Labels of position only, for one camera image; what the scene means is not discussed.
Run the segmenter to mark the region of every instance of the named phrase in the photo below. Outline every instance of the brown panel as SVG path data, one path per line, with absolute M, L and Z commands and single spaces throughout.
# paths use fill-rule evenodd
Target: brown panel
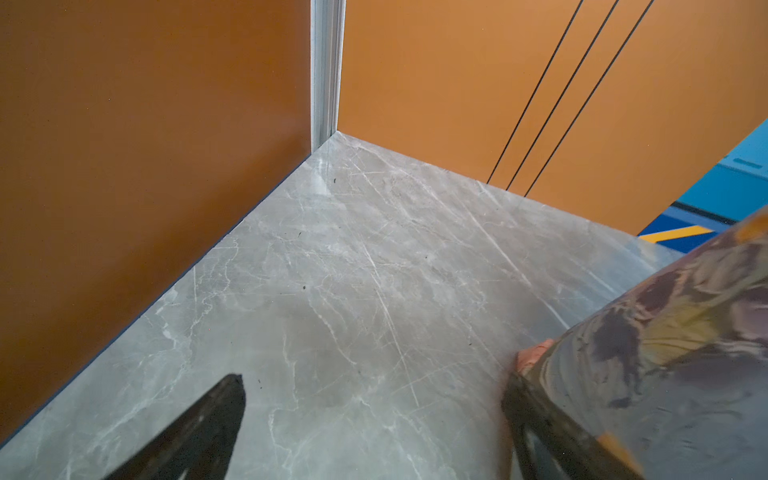
M 349 0 L 339 129 L 487 181 L 576 0 Z
M 620 0 L 617 3 L 616 9 L 584 58 L 584 63 L 568 85 L 557 108 L 551 111 L 546 128 L 541 131 L 541 136 L 536 142 L 530 145 L 530 152 L 525 157 L 525 162 L 522 165 L 519 161 L 513 162 L 519 166 L 514 181 L 510 183 L 512 177 L 508 178 L 502 188 L 508 187 L 509 191 L 518 195 L 525 195 L 528 192 L 538 172 L 543 168 L 602 74 L 605 73 L 605 69 L 637 20 L 640 19 L 648 3 L 649 0 Z
M 656 0 L 530 198 L 636 234 L 768 117 L 768 3 Z
M 579 8 L 547 74 L 541 81 L 541 86 L 531 100 L 531 106 L 513 130 L 514 134 L 489 182 L 494 187 L 506 188 L 509 185 L 595 34 L 600 30 L 609 12 L 612 12 L 613 5 L 617 5 L 616 0 L 590 0 Z
M 309 2 L 5 2 L 0 439 L 310 148 Z

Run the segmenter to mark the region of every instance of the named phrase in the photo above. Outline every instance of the marble surface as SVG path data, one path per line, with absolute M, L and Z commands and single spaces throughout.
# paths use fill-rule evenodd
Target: marble surface
M 0 450 L 0 478 L 100 478 L 229 372 L 228 478 L 503 478 L 514 352 L 678 257 L 336 133 Z

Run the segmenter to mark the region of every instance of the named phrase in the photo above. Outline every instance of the patterned fabric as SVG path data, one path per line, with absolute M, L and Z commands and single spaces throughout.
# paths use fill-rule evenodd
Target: patterned fabric
M 646 478 L 763 478 L 768 207 L 567 331 L 526 377 Z

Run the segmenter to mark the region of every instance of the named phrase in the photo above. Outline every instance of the silver metal frame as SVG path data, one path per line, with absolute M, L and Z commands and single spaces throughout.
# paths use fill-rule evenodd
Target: silver metal frame
M 336 131 L 346 0 L 312 0 L 312 151 Z

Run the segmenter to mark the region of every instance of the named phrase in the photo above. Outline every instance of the floor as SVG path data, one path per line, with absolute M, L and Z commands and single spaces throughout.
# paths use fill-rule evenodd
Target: floor
M 503 478 L 514 352 L 679 256 L 336 133 L 0 450 L 0 478 L 100 478 L 229 372 L 228 478 Z

